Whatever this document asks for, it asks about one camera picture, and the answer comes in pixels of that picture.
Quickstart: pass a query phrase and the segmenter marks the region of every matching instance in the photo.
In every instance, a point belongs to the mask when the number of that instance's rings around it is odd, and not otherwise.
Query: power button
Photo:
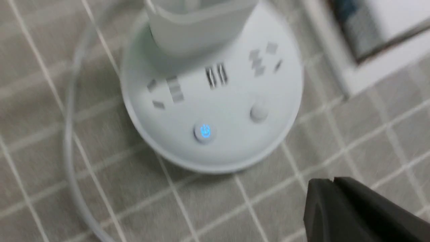
[[[194,136],[202,144],[208,144],[215,138],[215,127],[209,123],[197,123],[194,125]]]

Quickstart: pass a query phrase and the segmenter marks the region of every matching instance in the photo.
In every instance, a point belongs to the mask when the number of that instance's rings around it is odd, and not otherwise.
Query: white cable
[[[90,209],[85,203],[82,193],[79,189],[74,170],[73,158],[73,121],[74,121],[74,106],[76,98],[76,85],[80,75],[82,62],[86,56],[88,48],[97,36],[97,28],[103,26],[115,14],[128,7],[139,7],[143,0],[120,0],[109,4],[96,18],[94,23],[88,24],[79,44],[74,53],[72,64],[71,79],[68,83],[66,91],[66,115],[64,128],[64,143],[63,143],[63,159],[66,171],[66,179],[69,183],[73,202],[79,211],[84,222],[94,232],[97,238],[102,242],[115,242],[100,226],[97,220],[91,214]]]

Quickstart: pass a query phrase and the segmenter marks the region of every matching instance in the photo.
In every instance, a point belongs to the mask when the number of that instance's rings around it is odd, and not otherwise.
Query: white power strip
[[[303,67],[292,31],[267,2],[241,35],[200,57],[175,59],[143,13],[121,67],[123,97],[145,141],[184,168],[244,169],[286,137],[300,107]]]

